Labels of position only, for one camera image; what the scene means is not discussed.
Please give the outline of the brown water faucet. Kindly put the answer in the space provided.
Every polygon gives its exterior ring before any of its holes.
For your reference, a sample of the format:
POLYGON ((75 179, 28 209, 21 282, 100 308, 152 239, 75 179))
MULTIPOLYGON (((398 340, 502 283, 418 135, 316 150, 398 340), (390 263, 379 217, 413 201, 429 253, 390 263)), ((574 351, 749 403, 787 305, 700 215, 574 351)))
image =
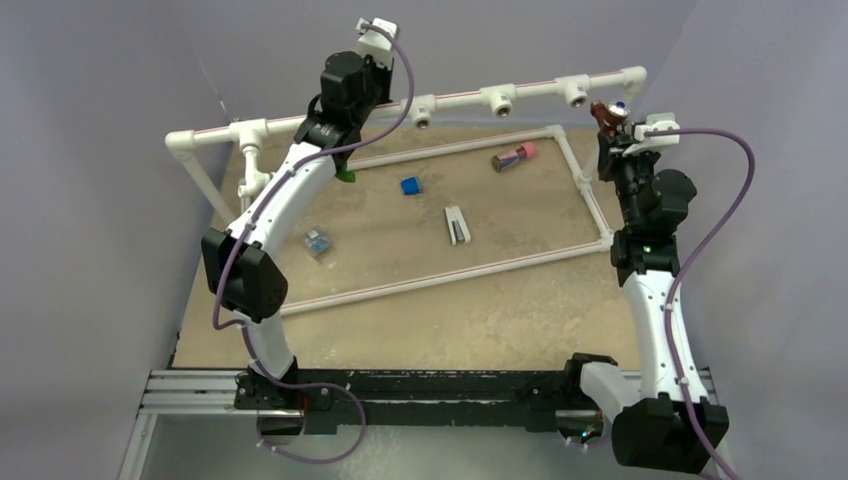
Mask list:
POLYGON ((630 109, 624 101, 604 103, 597 100, 590 105, 590 114, 601 132, 613 135, 627 121, 630 109))

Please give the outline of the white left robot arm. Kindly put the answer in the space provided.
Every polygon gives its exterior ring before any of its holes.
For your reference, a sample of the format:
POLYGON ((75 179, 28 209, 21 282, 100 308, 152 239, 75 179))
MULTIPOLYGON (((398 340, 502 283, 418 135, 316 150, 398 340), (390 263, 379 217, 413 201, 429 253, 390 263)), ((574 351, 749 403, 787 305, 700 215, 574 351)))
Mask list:
POLYGON ((395 59, 405 54, 345 51, 327 58, 320 92, 309 103, 280 168, 254 202, 224 230, 209 229, 201 251, 207 284, 215 296, 215 329, 239 330, 249 355, 247 375, 259 395, 284 409, 304 384, 289 349, 280 308, 289 284, 274 257, 293 224, 330 180, 352 182, 352 153, 367 145, 361 130, 388 103, 395 59))

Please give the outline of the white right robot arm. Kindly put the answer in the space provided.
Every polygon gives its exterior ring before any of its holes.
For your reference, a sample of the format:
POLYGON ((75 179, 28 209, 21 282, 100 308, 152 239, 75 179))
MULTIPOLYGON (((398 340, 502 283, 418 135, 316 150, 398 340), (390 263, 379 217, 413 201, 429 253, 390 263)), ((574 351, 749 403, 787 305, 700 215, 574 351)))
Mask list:
POLYGON ((656 170, 660 153, 639 150, 630 134, 600 131, 597 142, 598 177, 613 184, 623 219, 610 257, 636 326, 640 384, 593 360, 565 375, 561 392, 573 406, 597 405, 601 437, 610 440, 620 465, 698 475, 726 434, 729 416, 709 399, 680 311, 676 230, 697 189, 679 170, 656 170))

